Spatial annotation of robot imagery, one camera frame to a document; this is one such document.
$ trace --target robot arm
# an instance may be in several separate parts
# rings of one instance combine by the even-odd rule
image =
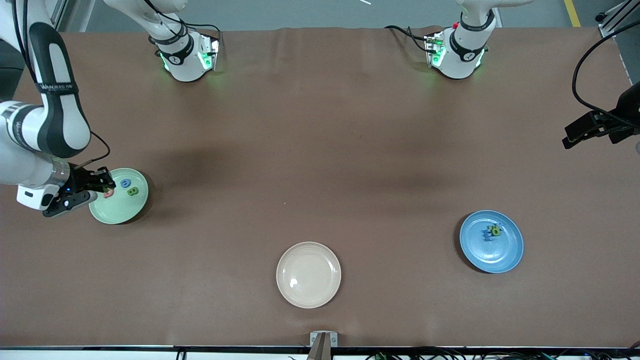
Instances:
[[[426,40],[429,64],[452,79],[471,75],[484,54],[495,29],[493,8],[520,6],[533,0],[456,0],[462,7],[460,23]]]
[[[215,67],[218,39],[189,30],[175,13],[187,0],[104,0],[142,26],[178,81],[195,81]]]
[[[0,38],[19,51],[27,45],[43,103],[0,102],[0,120],[6,126],[0,131],[0,183],[17,184],[18,202],[45,216],[95,200],[95,191],[114,187],[106,168],[90,172],[60,159],[84,150],[91,133],[67,48],[51,26],[44,0],[0,2]]]

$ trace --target plate rim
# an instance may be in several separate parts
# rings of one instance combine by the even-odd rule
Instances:
[[[285,292],[282,289],[282,282],[280,281],[280,271],[281,271],[281,264],[282,264],[282,260],[290,253],[292,252],[296,247],[300,247],[303,245],[313,245],[313,246],[319,246],[321,248],[324,248],[326,250],[329,251],[329,253],[333,256],[333,258],[335,259],[335,267],[338,270],[338,284],[335,287],[335,289],[332,291],[331,296],[328,297],[327,301],[323,302],[320,305],[317,306],[302,306],[301,304],[294,304],[292,302],[292,300],[290,299],[290,297],[288,297]],[[331,250],[328,246],[326,246],[325,244],[316,242],[316,241],[303,241],[297,244],[294,244],[292,246],[290,246],[283,254],[282,256],[280,256],[280,260],[278,260],[278,265],[276,266],[276,286],[278,287],[278,291],[280,292],[280,294],[282,295],[282,297],[291,305],[299,307],[301,309],[317,309],[321,306],[327,305],[327,303],[329,303],[329,301],[333,300],[333,298],[335,297],[335,294],[338,293],[338,290],[340,289],[340,285],[342,284],[342,266],[340,265],[340,260],[338,259],[338,256],[333,252],[333,250]]]
[[[116,168],[116,169],[110,170],[110,171],[109,171],[109,174],[111,174],[111,173],[112,173],[112,172],[114,172],[114,171],[118,171],[118,170],[130,170],[130,171],[133,171],[133,172],[137,173],[137,174],[142,178],[142,180],[144,180],[145,185],[147,186],[147,193],[145,194],[145,201],[144,201],[144,204],[146,204],[146,203],[147,203],[147,200],[148,200],[148,198],[149,198],[149,183],[147,182],[147,178],[146,178],[146,177],[145,177],[145,176],[144,176],[140,171],[138,171],[138,170],[136,170],[136,169],[134,169],[134,168],[128,168],[128,167],[121,167],[121,168]],[[107,224],[107,225],[117,225],[117,224],[122,224],[123,222],[127,222],[127,221],[129,221],[129,220],[133,219],[134,217],[136,217],[136,215],[137,215],[137,214],[139,214],[139,213],[140,213],[140,211],[142,211],[142,209],[144,209],[144,208],[145,208],[145,205],[142,205],[142,208],[140,208],[140,210],[138,210],[135,214],[133,214],[133,216],[132,216],[132,217],[128,218],[127,220],[124,220],[124,221],[121,221],[121,222],[107,222],[107,221],[103,221],[103,220],[101,220],[100,218],[98,218],[98,217],[95,215],[95,213],[94,213],[94,209],[93,209],[93,208],[94,208],[95,206],[97,206],[97,205],[96,205],[96,204],[94,204],[94,202],[95,202],[95,201],[93,201],[93,202],[89,203],[89,212],[91,213],[91,215],[92,215],[92,217],[93,217],[94,219],[98,220],[99,222],[101,222],[101,223],[103,223],[103,224]]]
[[[481,268],[478,264],[476,264],[473,260],[472,260],[472,256],[470,256],[470,254],[465,251],[465,247],[462,245],[462,230],[465,228],[467,222],[469,221],[469,219],[478,214],[478,213],[494,213],[494,214],[498,214],[504,218],[506,218],[507,220],[509,220],[514,226],[516,231],[518,232],[518,238],[519,238],[519,242],[522,245],[522,251],[520,253],[520,256],[518,257],[518,260],[515,261],[514,265],[506,268],[506,270],[501,270],[501,271],[495,271],[495,270],[487,270],[484,268]],[[460,249],[462,250],[462,253],[464,253],[465,257],[467,258],[467,260],[469,260],[469,262],[471,263],[471,265],[475,266],[476,268],[487,272],[489,274],[503,274],[505,272],[509,272],[511,270],[513,270],[516,266],[518,266],[522,260],[522,258],[524,257],[524,237],[522,236],[522,232],[520,231],[520,227],[518,227],[518,224],[516,224],[515,221],[513,221],[513,219],[511,219],[510,217],[508,217],[507,215],[501,213],[500,211],[495,211],[495,210],[490,210],[490,209],[485,209],[485,210],[478,210],[478,211],[474,211],[473,213],[469,214],[466,218],[465,221],[462,222],[462,225],[460,226],[460,233],[458,234],[458,241],[460,242]]]

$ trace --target tabletop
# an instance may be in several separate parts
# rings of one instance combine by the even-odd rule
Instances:
[[[640,159],[631,138],[564,150],[588,109],[571,77],[595,28],[496,29],[451,80],[382,29],[224,35],[217,73],[179,83],[144,33],[65,33],[83,110],[135,168],[147,208],[104,225],[55,219],[2,186],[0,345],[628,346],[640,333]],[[612,108],[629,86],[616,44],[579,92]],[[23,77],[15,98],[39,103]],[[92,141],[75,161],[104,152]],[[493,209],[525,253],[505,274],[460,254]],[[280,256],[317,241],[342,284],[317,309],[276,287]]]

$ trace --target floor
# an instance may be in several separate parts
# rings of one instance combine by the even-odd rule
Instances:
[[[594,16],[619,0],[573,0],[581,26],[596,26]],[[500,9],[504,27],[572,26],[565,2],[536,0],[518,8]],[[181,17],[194,23],[213,23],[226,31],[278,28],[343,27],[382,28],[386,25],[448,26],[460,18],[453,0],[191,0]],[[640,11],[631,16],[640,19]],[[64,31],[142,31],[133,20],[101,0],[71,0],[60,29]],[[640,81],[640,26],[617,37],[633,82]],[[0,42],[0,68],[23,67],[19,54]],[[0,69],[0,99],[10,99],[20,71]]]

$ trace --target yellow floor line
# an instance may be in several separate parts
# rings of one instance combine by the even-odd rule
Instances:
[[[573,5],[573,1],[564,0],[564,6],[566,7],[566,12],[569,13],[569,19],[571,20],[571,25],[574,28],[579,28],[580,19],[578,19],[578,13],[575,12],[575,6]]]

